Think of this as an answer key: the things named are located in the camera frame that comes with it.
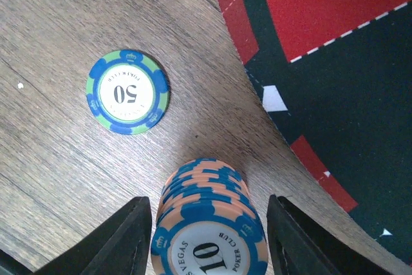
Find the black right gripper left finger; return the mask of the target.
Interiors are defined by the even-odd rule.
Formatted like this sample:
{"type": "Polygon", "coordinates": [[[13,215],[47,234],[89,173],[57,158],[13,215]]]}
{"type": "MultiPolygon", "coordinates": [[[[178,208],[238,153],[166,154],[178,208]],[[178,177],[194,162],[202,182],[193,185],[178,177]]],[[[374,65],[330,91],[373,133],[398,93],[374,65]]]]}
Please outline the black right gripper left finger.
{"type": "Polygon", "coordinates": [[[35,274],[145,274],[151,240],[149,198],[134,197],[83,240],[35,274]]]}

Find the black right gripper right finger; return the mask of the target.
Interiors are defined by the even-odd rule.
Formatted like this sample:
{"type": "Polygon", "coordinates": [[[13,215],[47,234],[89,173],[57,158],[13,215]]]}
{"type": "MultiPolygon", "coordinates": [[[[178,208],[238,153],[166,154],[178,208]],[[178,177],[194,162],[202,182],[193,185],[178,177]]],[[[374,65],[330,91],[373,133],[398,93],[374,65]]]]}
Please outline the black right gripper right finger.
{"type": "Polygon", "coordinates": [[[284,196],[271,195],[268,245],[275,274],[388,274],[338,240],[284,196]]]}

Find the blue orange 10 chip stack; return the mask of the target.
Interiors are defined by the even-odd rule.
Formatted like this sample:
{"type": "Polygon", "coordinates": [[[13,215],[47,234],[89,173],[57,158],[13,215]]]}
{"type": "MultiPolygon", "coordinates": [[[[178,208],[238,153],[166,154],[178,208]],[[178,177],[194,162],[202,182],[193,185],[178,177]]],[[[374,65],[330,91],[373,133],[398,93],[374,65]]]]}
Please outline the blue orange 10 chip stack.
{"type": "Polygon", "coordinates": [[[239,172],[221,160],[197,158],[169,177],[151,262],[156,274],[265,274],[263,224],[239,172]]]}

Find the blue green 50 chip stack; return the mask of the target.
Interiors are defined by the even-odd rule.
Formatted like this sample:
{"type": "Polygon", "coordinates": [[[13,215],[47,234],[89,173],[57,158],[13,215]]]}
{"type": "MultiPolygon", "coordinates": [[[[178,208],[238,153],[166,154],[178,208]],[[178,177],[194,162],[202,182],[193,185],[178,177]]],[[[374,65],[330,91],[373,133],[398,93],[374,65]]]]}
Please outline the blue green 50 chip stack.
{"type": "Polygon", "coordinates": [[[86,99],[93,116],[106,129],[137,135],[165,115],[170,89],[163,66],[148,53],[115,50],[90,69],[86,99]]]}

